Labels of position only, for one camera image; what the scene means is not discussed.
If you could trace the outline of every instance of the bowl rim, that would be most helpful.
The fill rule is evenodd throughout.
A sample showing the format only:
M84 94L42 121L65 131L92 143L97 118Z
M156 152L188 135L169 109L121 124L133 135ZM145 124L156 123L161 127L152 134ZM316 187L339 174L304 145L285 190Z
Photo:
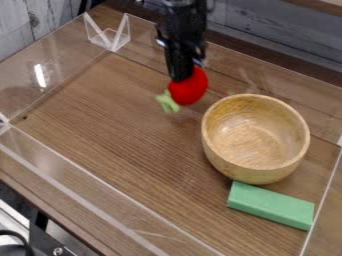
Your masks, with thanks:
M297 120L301 124L301 127L304 129L304 141L303 141L303 146L300 148L299 153L289 160L287 160L284 163L279 164L277 166L275 165L272 167L260 168L260 169L249 168L247 166L239 165L239 164L233 163L229 159L226 159L224 156L221 156L221 154L217 152L213 144L210 143L210 139L209 139L208 132L206 132L206 129L205 129L208 116L209 116L209 114L210 114L210 112L212 112L212 110L216 106L218 106L222 102L225 102L228 100L232 100L232 99L236 99L236 98L251 98L251 97L271 100L275 103L280 104L295 115L295 117L297 118ZM221 98L206 109L206 111L204 113L204 116L202 116L202 119L201 119L201 138L204 139L204 141L205 141L209 149L213 151L213 153L228 163L230 163L235 166L241 167L244 169L249 169L249 170L255 170L255 171L269 171L269 170L281 169L281 168L285 168L285 167L291 166L293 163L296 163L303 158L303 156L307 152L308 146L309 146L309 129L308 129L307 123L305 123L301 115L287 103L284 103L279 99L276 99L273 97L269 97L269 96L265 96L265 95L243 93L243 94L236 94L236 95L226 96L226 97Z

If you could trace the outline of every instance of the green foam block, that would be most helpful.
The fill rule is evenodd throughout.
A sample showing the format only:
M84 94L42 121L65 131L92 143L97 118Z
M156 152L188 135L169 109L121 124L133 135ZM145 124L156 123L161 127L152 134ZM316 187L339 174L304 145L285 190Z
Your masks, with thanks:
M226 203L236 210L301 230L312 225L312 203L244 183L233 181Z

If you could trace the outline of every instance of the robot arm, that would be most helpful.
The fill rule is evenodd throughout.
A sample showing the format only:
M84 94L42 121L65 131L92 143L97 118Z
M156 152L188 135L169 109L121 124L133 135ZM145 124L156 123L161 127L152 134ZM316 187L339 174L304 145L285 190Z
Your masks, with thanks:
M161 0L165 19L157 24L156 42L164 47L170 79L180 82L190 77L193 65L205 58L205 0Z

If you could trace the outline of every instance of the wooden bowl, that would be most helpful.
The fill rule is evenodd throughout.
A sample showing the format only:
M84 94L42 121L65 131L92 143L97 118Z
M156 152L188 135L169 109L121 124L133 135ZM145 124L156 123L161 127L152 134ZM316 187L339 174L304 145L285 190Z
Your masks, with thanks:
M296 168L309 145L299 113L281 101L240 94L217 101L201 121L206 158L230 179L268 184Z

